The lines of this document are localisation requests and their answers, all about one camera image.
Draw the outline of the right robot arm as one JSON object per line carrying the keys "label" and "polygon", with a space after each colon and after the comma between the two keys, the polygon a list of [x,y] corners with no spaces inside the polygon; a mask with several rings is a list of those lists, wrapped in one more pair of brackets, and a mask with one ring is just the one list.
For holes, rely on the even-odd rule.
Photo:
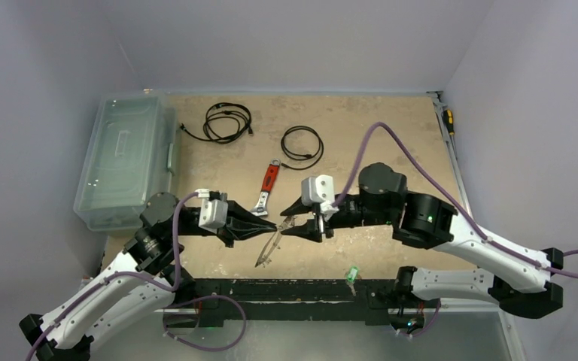
{"label": "right robot arm", "polygon": [[319,243],[336,229],[390,226],[393,238],[407,247],[447,253],[473,264],[466,271],[400,267],[393,287],[380,294],[399,307],[441,298],[471,299],[528,319],[562,307],[564,291],[551,279],[552,271],[563,266],[560,250],[533,250],[471,226],[454,205],[408,190],[406,176],[381,162],[361,169],[358,186],[358,193],[334,205],[331,176],[304,179],[301,196],[284,215],[313,217],[285,234]]}

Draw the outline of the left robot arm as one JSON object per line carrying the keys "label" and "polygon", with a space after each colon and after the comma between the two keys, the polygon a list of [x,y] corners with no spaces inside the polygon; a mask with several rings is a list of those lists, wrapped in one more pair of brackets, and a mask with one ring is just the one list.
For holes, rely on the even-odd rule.
{"label": "left robot arm", "polygon": [[142,222],[111,263],[68,301],[19,323],[30,343],[27,360],[88,360],[109,336],[160,308],[205,301],[181,264],[179,235],[214,236],[226,247],[276,231],[218,191],[200,189],[178,199],[156,193]]}

